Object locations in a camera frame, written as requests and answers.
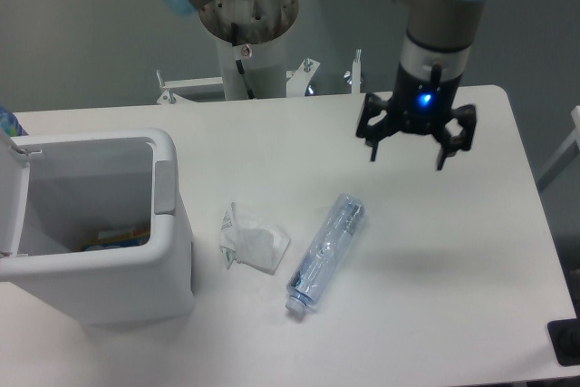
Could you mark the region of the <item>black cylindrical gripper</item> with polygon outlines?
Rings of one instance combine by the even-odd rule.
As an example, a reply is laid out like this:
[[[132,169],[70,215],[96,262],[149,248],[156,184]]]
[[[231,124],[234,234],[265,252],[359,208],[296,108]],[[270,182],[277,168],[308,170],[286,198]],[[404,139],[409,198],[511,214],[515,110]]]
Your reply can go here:
[[[437,171],[458,151],[471,150],[476,106],[452,108],[469,53],[469,46],[450,51],[404,37],[392,97],[385,101],[368,92],[363,99],[355,135],[372,149],[370,161],[376,161],[380,141],[399,131],[435,135],[440,144]],[[461,127],[457,135],[447,128],[451,121]]]

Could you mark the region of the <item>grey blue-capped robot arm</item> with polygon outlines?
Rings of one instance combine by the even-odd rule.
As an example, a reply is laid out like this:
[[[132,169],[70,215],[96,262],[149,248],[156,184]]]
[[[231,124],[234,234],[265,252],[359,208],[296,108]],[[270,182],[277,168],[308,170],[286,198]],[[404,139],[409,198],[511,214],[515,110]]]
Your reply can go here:
[[[372,93],[362,104],[356,134],[372,149],[397,132],[431,136],[439,162],[471,148],[473,105],[455,107],[486,0],[394,0],[409,20],[390,99]],[[221,75],[230,100],[283,97],[285,68],[271,44],[295,23],[297,0],[164,0],[177,15],[196,14],[225,45]]]

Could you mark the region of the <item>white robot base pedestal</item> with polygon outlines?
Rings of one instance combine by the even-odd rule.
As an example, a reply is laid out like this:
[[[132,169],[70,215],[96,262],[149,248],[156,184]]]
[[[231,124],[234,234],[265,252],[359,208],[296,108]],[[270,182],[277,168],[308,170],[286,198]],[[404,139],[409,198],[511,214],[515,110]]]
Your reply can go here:
[[[214,0],[203,6],[198,15],[216,43],[223,82],[240,87],[237,69],[249,92],[256,85],[262,97],[272,82],[283,92],[285,37],[298,9],[298,0]]]

